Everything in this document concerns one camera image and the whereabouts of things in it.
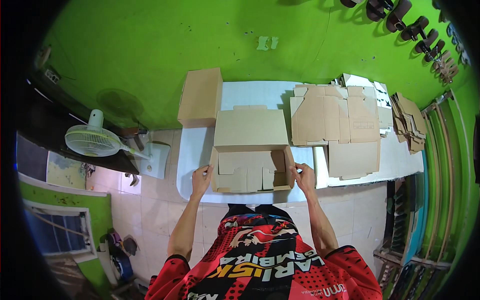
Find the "cardboard box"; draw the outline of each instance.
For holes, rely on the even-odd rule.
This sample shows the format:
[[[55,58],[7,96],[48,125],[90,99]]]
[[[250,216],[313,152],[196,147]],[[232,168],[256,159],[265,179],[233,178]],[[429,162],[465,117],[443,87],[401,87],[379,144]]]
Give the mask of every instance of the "cardboard box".
[[[299,84],[290,98],[295,146],[376,142],[380,138],[373,87]]]
[[[266,192],[293,188],[294,166],[281,109],[234,106],[217,114],[210,163],[214,192]]]
[[[188,71],[177,117],[184,128],[215,126],[222,86],[220,68]]]
[[[328,143],[328,176],[342,180],[367,176],[380,170],[380,139],[376,142]]]

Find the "person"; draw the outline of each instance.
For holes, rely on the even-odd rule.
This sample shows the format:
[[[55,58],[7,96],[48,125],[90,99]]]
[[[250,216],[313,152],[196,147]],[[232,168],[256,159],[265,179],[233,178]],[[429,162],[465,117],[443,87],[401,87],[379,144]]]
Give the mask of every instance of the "person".
[[[290,171],[307,198],[314,248],[303,242],[284,210],[260,205],[253,211],[229,204],[214,244],[190,268],[197,209],[212,171],[210,165],[193,172],[193,193],[170,236],[168,259],[150,280],[146,300],[382,298],[374,274],[357,250],[338,247],[318,203],[313,169],[306,164],[296,164]]]

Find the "electric fan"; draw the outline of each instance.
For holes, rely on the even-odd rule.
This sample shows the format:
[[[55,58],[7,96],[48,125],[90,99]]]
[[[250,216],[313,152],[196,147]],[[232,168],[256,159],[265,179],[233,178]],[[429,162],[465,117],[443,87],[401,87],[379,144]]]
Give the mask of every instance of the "electric fan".
[[[144,153],[124,145],[113,132],[102,128],[103,112],[94,109],[90,113],[88,125],[75,125],[65,134],[65,143],[78,154],[85,156],[110,156],[120,149],[141,157],[140,173],[163,179],[170,146],[148,142]]]

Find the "stack of flattened cardboard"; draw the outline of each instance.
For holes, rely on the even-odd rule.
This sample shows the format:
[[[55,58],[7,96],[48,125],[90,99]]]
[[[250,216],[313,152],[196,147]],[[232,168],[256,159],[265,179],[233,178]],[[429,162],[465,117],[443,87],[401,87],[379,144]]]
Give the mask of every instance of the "stack of flattened cardboard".
[[[365,77],[343,73],[338,79],[342,86],[365,86],[373,87],[375,98],[377,98],[378,121],[380,124],[380,135],[386,137],[387,132],[393,127],[392,106],[388,97],[387,86],[379,82],[371,82]]]
[[[399,142],[407,141],[410,154],[424,149],[427,127],[417,105],[397,92],[390,97]]]
[[[298,84],[290,98],[292,142],[328,145],[330,177],[378,172],[380,133],[373,87]]]

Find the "left hand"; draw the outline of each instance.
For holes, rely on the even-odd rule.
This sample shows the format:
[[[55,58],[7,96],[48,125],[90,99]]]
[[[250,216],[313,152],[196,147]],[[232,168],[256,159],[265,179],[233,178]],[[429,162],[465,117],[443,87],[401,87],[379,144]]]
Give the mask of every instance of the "left hand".
[[[213,165],[203,166],[195,170],[192,174],[192,186],[193,192],[190,198],[198,198],[200,200],[205,191],[208,189],[210,185],[210,181],[212,180],[213,174]]]

